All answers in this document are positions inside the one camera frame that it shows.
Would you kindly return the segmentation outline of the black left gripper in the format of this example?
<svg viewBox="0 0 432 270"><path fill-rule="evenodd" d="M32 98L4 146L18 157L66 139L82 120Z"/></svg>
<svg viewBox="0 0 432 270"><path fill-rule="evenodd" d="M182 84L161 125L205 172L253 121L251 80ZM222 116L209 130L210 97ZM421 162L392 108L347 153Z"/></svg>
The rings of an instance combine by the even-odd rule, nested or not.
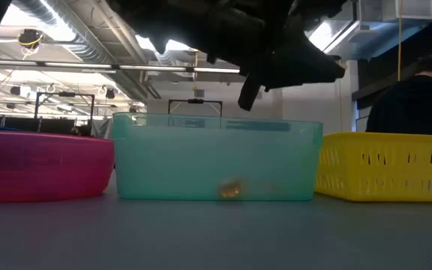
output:
<svg viewBox="0 0 432 270"><path fill-rule="evenodd" d="M293 0L106 0L139 36L165 53L174 40L222 59L246 77L238 105L250 111L267 92L312 83L333 83L345 74L337 59L308 39L283 43L281 33Z"/></svg>

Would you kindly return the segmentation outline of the orange toy pumpkin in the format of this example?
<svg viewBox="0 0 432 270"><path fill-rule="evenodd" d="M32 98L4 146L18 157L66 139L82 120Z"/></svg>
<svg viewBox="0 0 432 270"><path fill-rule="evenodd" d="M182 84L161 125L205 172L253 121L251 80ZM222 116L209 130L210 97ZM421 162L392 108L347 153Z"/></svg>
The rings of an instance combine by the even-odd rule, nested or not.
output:
<svg viewBox="0 0 432 270"><path fill-rule="evenodd" d="M224 182L219 186L218 194L223 199L235 199L242 194L242 182L240 180Z"/></svg>

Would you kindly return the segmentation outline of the person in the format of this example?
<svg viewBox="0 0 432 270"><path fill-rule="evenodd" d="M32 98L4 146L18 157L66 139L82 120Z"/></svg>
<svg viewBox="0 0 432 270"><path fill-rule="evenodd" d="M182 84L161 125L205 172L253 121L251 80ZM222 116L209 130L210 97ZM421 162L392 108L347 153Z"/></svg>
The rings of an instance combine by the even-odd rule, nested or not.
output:
<svg viewBox="0 0 432 270"><path fill-rule="evenodd" d="M411 77L395 83L371 107L367 132L432 135L432 56Z"/></svg>

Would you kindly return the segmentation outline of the yellow perforated plastic basket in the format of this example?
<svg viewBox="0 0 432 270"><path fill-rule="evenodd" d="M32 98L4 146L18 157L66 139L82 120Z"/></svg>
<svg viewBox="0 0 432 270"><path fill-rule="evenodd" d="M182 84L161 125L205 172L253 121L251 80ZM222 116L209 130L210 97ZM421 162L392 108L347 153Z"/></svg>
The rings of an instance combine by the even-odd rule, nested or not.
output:
<svg viewBox="0 0 432 270"><path fill-rule="evenodd" d="M355 202L432 203L432 135L326 135L315 191Z"/></svg>

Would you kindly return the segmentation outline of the teal translucent plastic bin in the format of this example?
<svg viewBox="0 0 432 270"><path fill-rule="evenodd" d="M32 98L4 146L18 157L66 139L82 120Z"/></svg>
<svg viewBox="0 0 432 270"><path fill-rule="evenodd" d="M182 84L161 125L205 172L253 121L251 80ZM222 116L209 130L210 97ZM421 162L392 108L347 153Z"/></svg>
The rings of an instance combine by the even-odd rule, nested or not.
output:
<svg viewBox="0 0 432 270"><path fill-rule="evenodd" d="M314 196L323 126L118 112L112 138L118 195L132 200L304 201ZM242 193L223 199L224 182Z"/></svg>

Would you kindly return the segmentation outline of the long ceiling light bar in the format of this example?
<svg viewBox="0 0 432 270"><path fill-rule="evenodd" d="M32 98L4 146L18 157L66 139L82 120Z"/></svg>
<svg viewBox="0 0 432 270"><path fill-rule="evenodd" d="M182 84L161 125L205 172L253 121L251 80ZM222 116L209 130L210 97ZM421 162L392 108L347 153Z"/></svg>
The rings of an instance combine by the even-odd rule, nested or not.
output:
<svg viewBox="0 0 432 270"><path fill-rule="evenodd" d="M25 68L66 68L94 71L158 71L176 73L239 74L238 68L162 66L147 64L89 64L57 61L26 61L0 59L0 66Z"/></svg>

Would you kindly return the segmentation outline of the pink round plastic bowl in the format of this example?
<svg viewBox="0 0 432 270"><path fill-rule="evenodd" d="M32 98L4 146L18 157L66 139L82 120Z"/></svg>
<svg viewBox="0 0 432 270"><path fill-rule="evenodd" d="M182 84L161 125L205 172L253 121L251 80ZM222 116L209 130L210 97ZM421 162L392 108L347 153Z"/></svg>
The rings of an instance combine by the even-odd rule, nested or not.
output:
<svg viewBox="0 0 432 270"><path fill-rule="evenodd" d="M108 139L0 131L0 203L95 197L114 163Z"/></svg>

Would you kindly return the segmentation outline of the black metal rig frame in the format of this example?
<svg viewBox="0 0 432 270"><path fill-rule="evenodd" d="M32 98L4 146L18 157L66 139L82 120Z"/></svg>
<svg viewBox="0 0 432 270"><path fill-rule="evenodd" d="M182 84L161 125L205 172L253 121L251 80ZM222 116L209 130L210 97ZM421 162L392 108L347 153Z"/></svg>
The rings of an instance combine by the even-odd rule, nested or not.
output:
<svg viewBox="0 0 432 270"><path fill-rule="evenodd" d="M55 92L37 92L36 93L36 100L35 100L35 105L34 105L34 119L38 118L39 107L41 105L43 105L46 102L46 100L48 100L49 98L51 98L55 94L56 94ZM88 115L88 125L89 125L89 129L92 129L92 122L94 119L94 112L95 112L95 95L94 94L78 94L78 93L74 93L74 92L60 91L57 93L57 95L61 98L75 98L75 97L90 98L91 103L89 104L90 113Z"/></svg>

